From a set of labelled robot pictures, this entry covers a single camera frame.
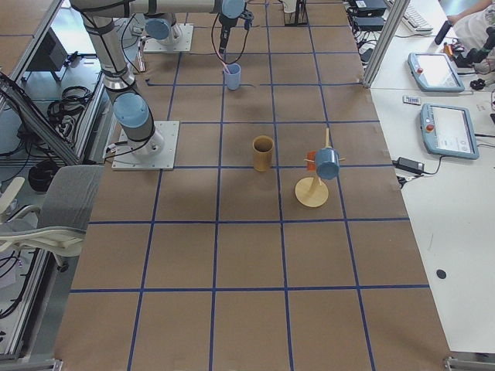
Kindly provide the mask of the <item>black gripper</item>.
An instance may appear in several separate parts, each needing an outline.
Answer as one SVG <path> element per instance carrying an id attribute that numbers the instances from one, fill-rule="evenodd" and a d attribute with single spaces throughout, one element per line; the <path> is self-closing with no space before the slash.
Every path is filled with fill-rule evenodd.
<path id="1" fill-rule="evenodd" d="M 237 25 L 238 17 L 229 18 L 227 15 L 220 13 L 219 21 L 223 26 L 220 31 L 219 53 L 225 53 L 230 38 L 230 28 Z"/>

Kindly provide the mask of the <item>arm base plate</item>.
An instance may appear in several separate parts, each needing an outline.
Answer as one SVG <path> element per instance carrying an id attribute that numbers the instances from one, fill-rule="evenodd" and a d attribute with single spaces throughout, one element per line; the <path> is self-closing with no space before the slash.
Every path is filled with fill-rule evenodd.
<path id="1" fill-rule="evenodd" d="M 155 133 L 143 147 L 128 141 L 121 129 L 119 141 L 126 144 L 116 148 L 111 167 L 115 171 L 173 170 L 178 137 L 178 121 L 156 121 Z"/>
<path id="2" fill-rule="evenodd" d="M 193 24 L 150 19 L 145 25 L 144 53 L 188 53 L 192 46 Z"/>

